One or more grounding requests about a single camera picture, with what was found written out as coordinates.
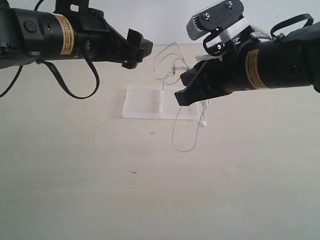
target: black cable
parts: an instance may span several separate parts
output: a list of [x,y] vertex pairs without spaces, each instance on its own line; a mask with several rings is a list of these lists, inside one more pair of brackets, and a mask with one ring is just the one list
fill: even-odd
[[[35,5],[34,7],[34,11],[38,11],[40,5],[44,2],[44,0],[39,0],[38,3]],[[0,98],[3,98],[10,90],[11,88],[14,86],[14,84],[16,83],[16,81],[18,80],[21,72],[22,72],[22,69],[24,68],[24,66],[19,66],[19,69],[18,71],[16,72],[12,82],[10,83],[10,85],[7,87],[7,89],[0,94]]]
[[52,62],[48,62],[48,61],[44,61],[44,60],[38,61],[39,64],[44,64],[49,68],[49,70],[52,72],[52,74],[54,75],[55,79],[57,80],[57,82],[59,83],[61,88],[69,96],[71,96],[74,99],[78,99],[78,100],[84,100],[84,99],[91,98],[94,94],[96,94],[96,92],[98,91],[98,89],[100,87],[99,74],[98,74],[97,69],[95,68],[93,62],[90,60],[90,58],[88,56],[87,48],[86,48],[85,45],[82,47],[82,54],[84,55],[84,59],[85,59],[86,63],[89,65],[90,69],[92,70],[93,75],[95,76],[95,82],[96,82],[94,91],[89,96],[85,96],[85,97],[76,96],[69,90],[69,88],[66,85],[66,83],[65,83],[63,77],[61,76],[59,70],[57,69],[57,67]]
[[297,24],[297,23],[302,22],[304,20],[307,20],[306,24],[303,26],[304,28],[314,24],[314,19],[310,14],[308,14],[308,13],[301,14],[301,15],[289,18],[289,19],[282,21],[282,22],[278,23],[277,25],[275,25],[270,31],[271,36],[273,38],[276,38],[277,37],[277,36],[275,36],[276,31],[278,31],[280,29],[284,29],[286,27],[289,27],[293,24]]

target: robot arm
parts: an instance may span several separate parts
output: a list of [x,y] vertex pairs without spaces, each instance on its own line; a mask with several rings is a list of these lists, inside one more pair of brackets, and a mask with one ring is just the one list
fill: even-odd
[[[135,69],[149,56],[153,43],[137,31],[129,29],[122,37],[104,19],[101,10],[89,7],[89,0],[56,0],[54,13],[10,8],[0,0],[0,69],[19,66],[19,71],[3,97],[31,63],[45,64],[60,86],[71,97],[86,99],[99,88],[99,75],[93,62],[113,62]],[[96,89],[87,97],[73,95],[55,65],[48,61],[85,59],[96,78]]]
[[[313,86],[320,92],[320,22],[302,14],[259,33],[243,16],[240,0],[221,1],[195,14],[187,25],[192,40],[210,33],[203,47],[210,57],[181,75],[180,106],[237,91]],[[307,20],[287,36],[275,32]],[[216,37],[221,42],[207,47]]]

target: table surface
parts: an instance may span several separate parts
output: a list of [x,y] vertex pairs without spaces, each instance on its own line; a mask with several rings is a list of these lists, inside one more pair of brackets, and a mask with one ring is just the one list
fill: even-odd
[[[25,67],[0,100],[1,240],[270,240],[320,235],[320,96],[312,87],[237,92],[211,101],[189,153],[172,120],[123,119],[128,84],[153,80],[95,64],[98,93],[67,96],[44,65]],[[187,62],[203,54],[186,45]],[[82,60],[56,63],[79,95],[94,88]],[[1,70],[1,89],[16,69]],[[176,144],[197,124],[179,121]]]

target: yellow warning label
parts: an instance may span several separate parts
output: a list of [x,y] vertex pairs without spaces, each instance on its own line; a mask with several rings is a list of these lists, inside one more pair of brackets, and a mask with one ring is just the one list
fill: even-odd
[[247,53],[245,60],[246,75],[255,89],[267,89],[259,75],[258,54],[259,49],[252,50]]
[[75,33],[69,20],[60,14],[54,14],[59,21],[63,32],[63,46],[61,55],[70,55],[75,45]]

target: clear plastic box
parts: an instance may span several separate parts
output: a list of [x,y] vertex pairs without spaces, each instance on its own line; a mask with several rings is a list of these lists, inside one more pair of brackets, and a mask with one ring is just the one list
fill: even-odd
[[[180,106],[175,92],[181,88],[161,85],[129,84],[126,100],[122,109],[123,118],[134,119],[176,119]],[[197,120],[199,104],[185,106],[180,111],[178,120]]]

